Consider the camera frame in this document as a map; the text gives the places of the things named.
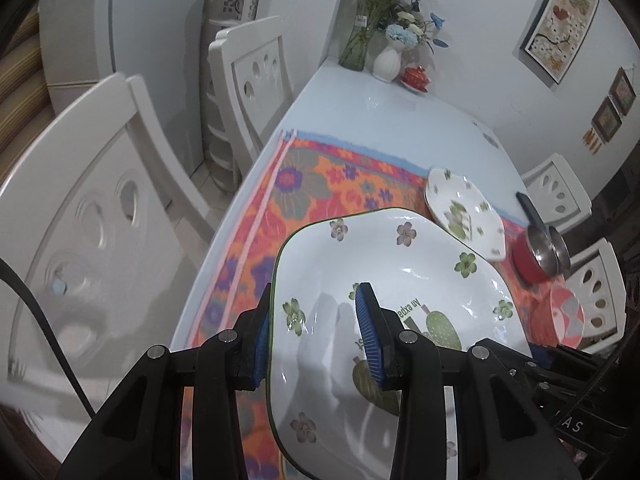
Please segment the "red steel bowl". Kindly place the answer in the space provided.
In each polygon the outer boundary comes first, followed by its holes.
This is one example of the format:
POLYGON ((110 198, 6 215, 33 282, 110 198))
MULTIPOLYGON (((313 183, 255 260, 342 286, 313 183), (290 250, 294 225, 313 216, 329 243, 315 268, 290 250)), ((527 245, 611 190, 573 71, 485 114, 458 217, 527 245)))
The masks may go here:
POLYGON ((564 238, 554 226, 528 226, 512 248, 516 272, 527 284, 541 284, 570 270, 570 254, 564 238))

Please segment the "red lidded cup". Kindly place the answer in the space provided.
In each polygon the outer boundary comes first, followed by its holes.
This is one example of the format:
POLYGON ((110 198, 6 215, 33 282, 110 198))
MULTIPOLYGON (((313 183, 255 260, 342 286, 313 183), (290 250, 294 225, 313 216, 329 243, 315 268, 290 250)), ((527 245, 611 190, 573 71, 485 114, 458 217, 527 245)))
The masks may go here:
POLYGON ((412 92, 426 93, 431 79, 428 78, 424 67, 407 66, 400 75, 400 83, 412 92))

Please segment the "white chair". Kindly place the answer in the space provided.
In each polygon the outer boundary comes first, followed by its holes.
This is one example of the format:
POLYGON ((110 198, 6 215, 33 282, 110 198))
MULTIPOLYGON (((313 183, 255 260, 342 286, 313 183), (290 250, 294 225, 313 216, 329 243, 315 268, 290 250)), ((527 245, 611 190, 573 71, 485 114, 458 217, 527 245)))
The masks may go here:
POLYGON ((579 349, 597 354, 615 346, 625 333, 626 288, 613 245, 600 238, 570 258, 566 284, 585 313, 579 349))
POLYGON ((542 221, 561 234, 591 216, 591 198, 562 155, 552 154, 521 179, 542 221))
POLYGON ((270 16, 221 29, 208 47, 215 99, 241 176, 294 101, 283 31, 282 20, 270 16))
POLYGON ((147 346, 171 340, 198 272, 176 220, 203 243, 219 226, 140 76, 91 87, 2 183, 2 258, 36 296, 93 403, 147 346))

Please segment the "white chair far left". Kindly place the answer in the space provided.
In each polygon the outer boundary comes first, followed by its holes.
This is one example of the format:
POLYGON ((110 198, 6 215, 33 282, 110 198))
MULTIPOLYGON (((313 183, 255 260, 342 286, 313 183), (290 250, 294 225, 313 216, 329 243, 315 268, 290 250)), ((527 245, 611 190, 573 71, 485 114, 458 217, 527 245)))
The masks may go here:
POLYGON ((270 16, 221 29, 208 47, 215 99, 241 176, 294 101, 283 31, 282 20, 270 16))

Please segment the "white chair near left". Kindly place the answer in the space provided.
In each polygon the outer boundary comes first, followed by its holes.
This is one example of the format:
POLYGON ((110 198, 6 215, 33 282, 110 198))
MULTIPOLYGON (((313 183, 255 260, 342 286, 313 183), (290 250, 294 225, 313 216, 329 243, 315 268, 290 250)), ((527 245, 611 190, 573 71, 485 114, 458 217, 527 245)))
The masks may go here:
POLYGON ((171 340, 198 272, 176 220, 203 243, 219 226, 140 76, 91 87, 2 183, 2 258, 36 296, 93 403, 147 346, 171 340))

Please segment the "small white floral plate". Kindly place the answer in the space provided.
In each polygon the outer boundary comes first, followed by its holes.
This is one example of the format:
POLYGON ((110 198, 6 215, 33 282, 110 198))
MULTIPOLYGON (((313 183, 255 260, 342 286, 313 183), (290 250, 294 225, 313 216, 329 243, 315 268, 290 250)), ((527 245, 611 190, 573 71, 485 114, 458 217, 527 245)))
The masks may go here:
POLYGON ((467 177, 433 167, 427 175, 427 208, 436 222, 487 261, 506 258, 506 234, 500 214, 467 177))

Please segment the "large framed picture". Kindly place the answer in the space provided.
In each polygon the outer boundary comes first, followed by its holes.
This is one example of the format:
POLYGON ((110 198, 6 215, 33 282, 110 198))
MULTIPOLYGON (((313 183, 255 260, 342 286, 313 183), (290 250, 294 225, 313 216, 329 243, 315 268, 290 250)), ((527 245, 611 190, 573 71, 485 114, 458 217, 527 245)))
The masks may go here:
POLYGON ((544 0, 522 50, 559 84, 576 58, 600 0, 544 0))

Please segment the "white ceramic vase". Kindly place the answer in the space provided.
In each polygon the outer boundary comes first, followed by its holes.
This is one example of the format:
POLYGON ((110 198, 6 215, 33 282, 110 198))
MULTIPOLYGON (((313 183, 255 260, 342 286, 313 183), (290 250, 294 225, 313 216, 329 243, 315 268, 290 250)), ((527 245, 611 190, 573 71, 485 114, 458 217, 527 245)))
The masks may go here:
POLYGON ((376 57, 372 66, 372 76, 390 84, 399 74, 401 66, 401 50, 388 44, 376 57))

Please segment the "white chair near right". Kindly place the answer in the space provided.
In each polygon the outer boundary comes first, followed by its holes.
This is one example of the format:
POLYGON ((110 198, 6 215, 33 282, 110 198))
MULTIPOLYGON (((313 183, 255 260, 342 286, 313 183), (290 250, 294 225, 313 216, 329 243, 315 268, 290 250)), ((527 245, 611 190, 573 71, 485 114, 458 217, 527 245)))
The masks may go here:
POLYGON ((626 288, 613 245, 600 238, 570 258, 566 284, 585 313, 579 349, 597 354, 615 346, 625 333, 626 288))

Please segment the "lower small framed picture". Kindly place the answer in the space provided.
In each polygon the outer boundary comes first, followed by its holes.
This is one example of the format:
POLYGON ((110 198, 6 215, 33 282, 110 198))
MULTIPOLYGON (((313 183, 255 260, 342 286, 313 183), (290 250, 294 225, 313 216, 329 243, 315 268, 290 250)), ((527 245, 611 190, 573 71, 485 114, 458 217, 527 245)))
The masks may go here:
POLYGON ((622 125, 622 118, 612 99, 607 96, 592 118, 592 126, 604 142, 610 142, 622 125))

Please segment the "pink patterned bowl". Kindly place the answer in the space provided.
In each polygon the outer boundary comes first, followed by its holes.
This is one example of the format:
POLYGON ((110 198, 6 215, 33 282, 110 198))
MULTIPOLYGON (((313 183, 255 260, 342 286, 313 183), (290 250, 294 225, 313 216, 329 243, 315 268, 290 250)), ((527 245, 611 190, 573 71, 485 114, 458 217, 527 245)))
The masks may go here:
POLYGON ((547 296, 533 308, 529 328, 533 344, 577 349, 585 331, 584 308, 568 287, 552 285, 547 296))

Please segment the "upper small framed picture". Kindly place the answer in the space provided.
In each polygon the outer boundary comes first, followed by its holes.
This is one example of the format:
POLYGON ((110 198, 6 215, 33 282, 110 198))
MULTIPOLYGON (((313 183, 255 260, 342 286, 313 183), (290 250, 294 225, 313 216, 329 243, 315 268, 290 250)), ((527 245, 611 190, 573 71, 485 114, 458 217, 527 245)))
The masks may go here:
POLYGON ((622 116, 627 116, 637 99, 626 70, 621 67, 613 80, 610 88, 610 97, 622 116))

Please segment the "white refrigerator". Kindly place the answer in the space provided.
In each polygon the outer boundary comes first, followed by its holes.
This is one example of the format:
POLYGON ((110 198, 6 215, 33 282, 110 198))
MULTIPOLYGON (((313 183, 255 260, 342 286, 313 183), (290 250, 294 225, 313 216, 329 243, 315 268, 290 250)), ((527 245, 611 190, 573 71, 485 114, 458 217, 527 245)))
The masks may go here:
POLYGON ((62 113, 112 73, 139 75, 188 174, 204 160, 201 28, 205 0, 39 0, 44 78, 62 113))

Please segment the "white chair far right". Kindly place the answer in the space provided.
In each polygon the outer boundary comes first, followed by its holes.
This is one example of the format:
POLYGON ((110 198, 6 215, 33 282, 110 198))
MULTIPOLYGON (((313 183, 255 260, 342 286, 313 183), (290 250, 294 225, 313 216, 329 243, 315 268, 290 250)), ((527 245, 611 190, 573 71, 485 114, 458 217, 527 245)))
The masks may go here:
POLYGON ((561 234, 591 216, 591 198, 562 155, 552 154, 521 179, 542 221, 561 234))

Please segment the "large white floral plate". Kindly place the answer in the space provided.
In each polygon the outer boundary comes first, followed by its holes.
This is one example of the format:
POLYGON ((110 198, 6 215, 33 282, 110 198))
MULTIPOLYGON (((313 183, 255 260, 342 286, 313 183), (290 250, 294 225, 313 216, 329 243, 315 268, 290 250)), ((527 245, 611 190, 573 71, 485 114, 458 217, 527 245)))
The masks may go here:
POLYGON ((529 345, 506 281, 422 214, 385 208, 302 226, 271 280, 268 414, 284 457, 311 479, 386 479, 402 384, 446 351, 529 345))

